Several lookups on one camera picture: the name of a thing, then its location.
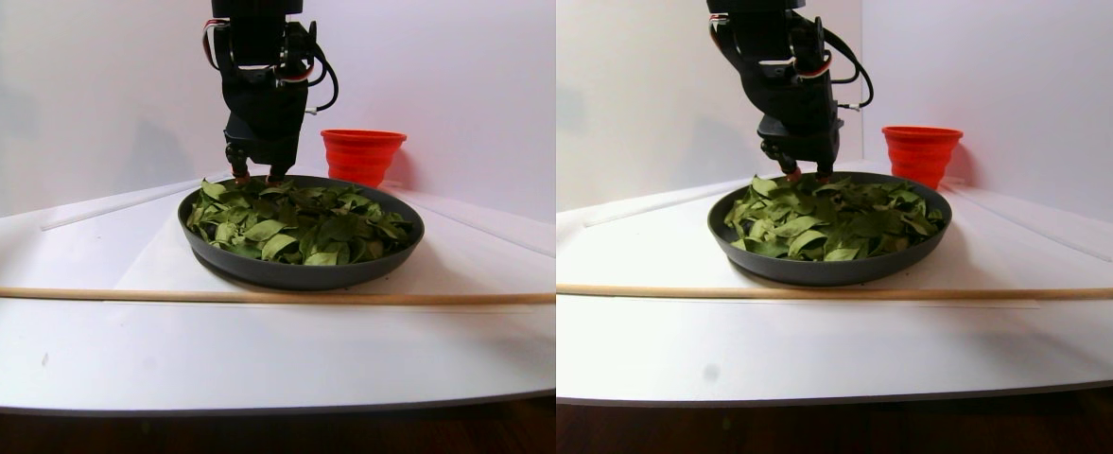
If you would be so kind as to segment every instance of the white backdrop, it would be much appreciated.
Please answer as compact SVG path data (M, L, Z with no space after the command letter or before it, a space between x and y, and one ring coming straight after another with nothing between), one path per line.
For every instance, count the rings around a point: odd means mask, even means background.
M963 129L948 172L1113 221L1113 1L867 0L865 66L880 127Z
M341 79L308 117L299 162L325 168L319 130L408 135L388 178L554 224L555 0L306 0L305 24ZM309 105L331 98L314 87Z
M305 1L342 98L302 130L410 135L391 178L552 224L553 0ZM0 217L227 167L207 1L0 0ZM317 87L311 105L328 99Z
M226 166L206 1L0 0L0 217Z
M863 57L861 3L809 0ZM710 185L779 167L758 150L762 117L708 34L702 0L562 0L556 6L560 209ZM841 60L835 78L853 73ZM836 86L856 102L858 83ZM838 159L863 157L861 116L841 114Z

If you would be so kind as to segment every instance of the pile of leaves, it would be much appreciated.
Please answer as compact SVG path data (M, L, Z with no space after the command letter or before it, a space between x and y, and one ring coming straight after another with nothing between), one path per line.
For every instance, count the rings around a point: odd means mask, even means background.
M908 182L858 185L849 178L821 185L754 177L725 225L733 247L792 260L840 261L883 256L926 241L942 229L938 209Z
M408 248L412 224L355 186L203 181L186 225L210 246L248 258L303 265L370 261Z

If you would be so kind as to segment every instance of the silicone cup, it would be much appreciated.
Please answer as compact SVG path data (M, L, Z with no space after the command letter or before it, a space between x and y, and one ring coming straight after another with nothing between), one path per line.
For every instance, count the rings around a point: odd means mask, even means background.
M376 187L408 137L387 130L326 129L322 138L331 178Z
M894 176L938 189L951 155L964 137L963 130L927 126L886 126L888 157Z

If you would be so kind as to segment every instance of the wooden floor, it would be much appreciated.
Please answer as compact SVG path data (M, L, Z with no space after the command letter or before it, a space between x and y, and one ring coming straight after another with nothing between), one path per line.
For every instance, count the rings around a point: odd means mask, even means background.
M0 453L1113 453L1113 387L760 409L556 406L200 418L0 414Z
M0 414L0 453L553 453L555 398L437 411L219 418Z
M764 409L558 406L560 453L1113 453L1113 387Z

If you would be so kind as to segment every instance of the wooden dowel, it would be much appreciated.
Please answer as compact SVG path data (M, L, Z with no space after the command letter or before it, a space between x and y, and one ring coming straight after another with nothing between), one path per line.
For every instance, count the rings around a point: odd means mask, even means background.
M699 299L1113 299L1113 287L1048 289L670 288L556 285L556 294L588 297Z
M254 303L296 306L522 306L553 304L554 293L516 294L336 294L267 292L166 292L0 287L0 298L98 299L98 302Z

